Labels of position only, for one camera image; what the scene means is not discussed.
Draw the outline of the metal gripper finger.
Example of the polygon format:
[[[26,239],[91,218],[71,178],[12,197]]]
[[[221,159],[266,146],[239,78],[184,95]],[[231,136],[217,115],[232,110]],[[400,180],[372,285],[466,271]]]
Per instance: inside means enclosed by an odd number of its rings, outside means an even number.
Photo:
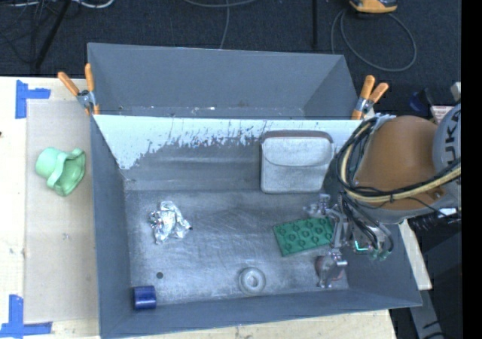
[[[324,218],[332,213],[331,195],[321,193],[318,200],[304,207],[304,212],[309,218]]]
[[[317,258],[317,286],[323,289],[330,288],[333,282],[342,279],[348,261],[337,250],[331,250],[327,254]]]

